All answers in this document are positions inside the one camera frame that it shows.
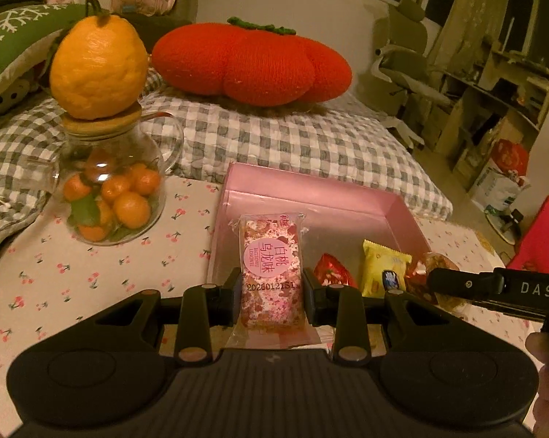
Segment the bamboo lid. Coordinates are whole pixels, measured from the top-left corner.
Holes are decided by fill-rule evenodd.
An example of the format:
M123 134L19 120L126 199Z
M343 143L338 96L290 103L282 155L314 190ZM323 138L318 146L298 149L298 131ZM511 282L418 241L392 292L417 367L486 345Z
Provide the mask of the bamboo lid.
M138 102L133 103L121 113L96 120L81 120L65 112L61 116L61 126L69 134L77 137L101 137L127 130L139 121L141 114L142 107Z

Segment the pink tray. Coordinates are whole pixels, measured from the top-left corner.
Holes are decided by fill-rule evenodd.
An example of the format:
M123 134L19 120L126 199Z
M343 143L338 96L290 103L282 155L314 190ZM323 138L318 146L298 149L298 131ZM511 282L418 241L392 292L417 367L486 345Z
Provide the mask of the pink tray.
M412 255L430 251L404 201L396 194L327 178L240 163L231 164L215 223L208 283L221 285L240 266L242 214L305 214L303 266L314 268L330 253L361 278L364 239Z

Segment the red plush cushion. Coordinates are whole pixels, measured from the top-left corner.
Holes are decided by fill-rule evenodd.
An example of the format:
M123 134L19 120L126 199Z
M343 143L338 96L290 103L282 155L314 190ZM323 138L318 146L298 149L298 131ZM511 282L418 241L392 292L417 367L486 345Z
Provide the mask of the red plush cushion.
M185 92L227 95L261 107L323 102L351 84L347 61L319 42L220 23L167 33L153 49L152 64Z

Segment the gingham quilt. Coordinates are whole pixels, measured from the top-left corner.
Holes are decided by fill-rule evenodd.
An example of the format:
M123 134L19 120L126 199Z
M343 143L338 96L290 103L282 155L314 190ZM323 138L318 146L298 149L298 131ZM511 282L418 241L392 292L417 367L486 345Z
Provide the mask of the gingham quilt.
M252 109L185 97L150 71L141 95L145 112L170 111L185 131L178 176L222 183L231 162L247 162L338 178L400 194L411 211L446 218L451 203L377 120L337 109L299 113ZM47 200L43 191L17 187L20 155L54 159L64 142L62 109L38 95L0 118L0 244L30 225ZM170 119L145 122L144 130L167 149Z

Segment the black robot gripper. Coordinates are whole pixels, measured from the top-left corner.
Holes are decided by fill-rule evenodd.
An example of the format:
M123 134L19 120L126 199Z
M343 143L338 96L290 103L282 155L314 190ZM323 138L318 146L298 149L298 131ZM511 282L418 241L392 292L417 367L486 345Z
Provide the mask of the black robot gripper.
M303 274L320 349L224 349L210 327L237 321L241 273L161 299L145 290L24 351L7 387L13 438L525 438L538 372L518 348L401 291L383 300ZM178 324L173 357L160 356ZM387 353L373 357L367 324Z

